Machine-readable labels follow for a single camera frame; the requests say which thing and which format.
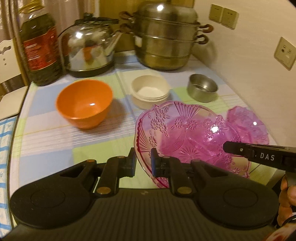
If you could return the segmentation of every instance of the stainless steel kettle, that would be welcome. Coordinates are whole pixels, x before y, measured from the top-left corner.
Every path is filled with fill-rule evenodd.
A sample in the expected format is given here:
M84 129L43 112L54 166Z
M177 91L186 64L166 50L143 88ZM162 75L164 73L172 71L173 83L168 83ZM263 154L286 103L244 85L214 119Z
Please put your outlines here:
M91 77L102 74L113 65L116 43L130 29L122 24L112 31L110 25L118 19L93 17L85 13L83 19L65 29L59 36L59 45L66 70L74 77Z

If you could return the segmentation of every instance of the cooking oil bottle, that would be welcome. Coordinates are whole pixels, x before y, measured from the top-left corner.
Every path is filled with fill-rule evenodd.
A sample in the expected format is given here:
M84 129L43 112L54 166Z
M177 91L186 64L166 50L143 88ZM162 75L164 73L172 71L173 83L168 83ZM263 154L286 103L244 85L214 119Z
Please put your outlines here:
M39 0L20 9L24 14L20 37L30 69L30 79L48 85L62 75L55 21Z

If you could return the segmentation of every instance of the wall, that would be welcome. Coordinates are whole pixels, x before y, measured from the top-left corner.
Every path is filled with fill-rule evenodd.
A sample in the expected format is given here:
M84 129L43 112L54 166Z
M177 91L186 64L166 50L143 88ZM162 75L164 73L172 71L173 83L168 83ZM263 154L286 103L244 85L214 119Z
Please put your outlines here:
M235 30L208 19L211 4L239 13ZM296 8L288 0L202 0L194 8L215 28L194 55L246 101L279 145L296 147L296 64L288 71L273 57L281 36L296 46Z

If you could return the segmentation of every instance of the table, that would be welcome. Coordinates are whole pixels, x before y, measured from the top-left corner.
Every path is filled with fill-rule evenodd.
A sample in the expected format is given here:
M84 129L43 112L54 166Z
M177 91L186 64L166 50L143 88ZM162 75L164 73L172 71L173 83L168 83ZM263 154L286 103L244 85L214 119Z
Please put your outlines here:
M204 74L219 87L217 100L199 103L188 96L186 86L191 74ZM133 51L118 53L115 67L92 77L107 83L114 100L107 118L97 128L81 131L64 120L56 111L55 99L67 85L78 80L63 76L53 84L37 87L31 84L17 123L12 146L9 187L10 195L19 187L43 178L86 159L106 162L113 156L127 155L133 147L135 123L142 110L133 105L129 84L141 75L164 77L169 83L172 100L187 104L202 104L217 114L226 116L229 108L246 104L212 70L195 57L182 69L160 72L140 64ZM270 144L276 145L270 138ZM253 163L250 178L267 184L276 170ZM157 188L139 162L133 178L122 178L123 188Z

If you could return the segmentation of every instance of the pink glass bowl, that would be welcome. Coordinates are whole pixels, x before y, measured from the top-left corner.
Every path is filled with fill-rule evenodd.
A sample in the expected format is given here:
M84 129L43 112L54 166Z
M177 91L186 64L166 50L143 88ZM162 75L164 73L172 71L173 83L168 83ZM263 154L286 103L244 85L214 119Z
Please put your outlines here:
M144 111L136 123L134 146L146 173L160 188L168 187L166 178L154 178L150 151L160 156L174 156L183 163L193 159L206 161L219 168L248 177L250 163L223 151L226 141L240 142L238 133L221 115L197 104L167 101Z
M266 126L254 112L245 107L235 106L227 112L227 121L237 131L244 143L268 145Z

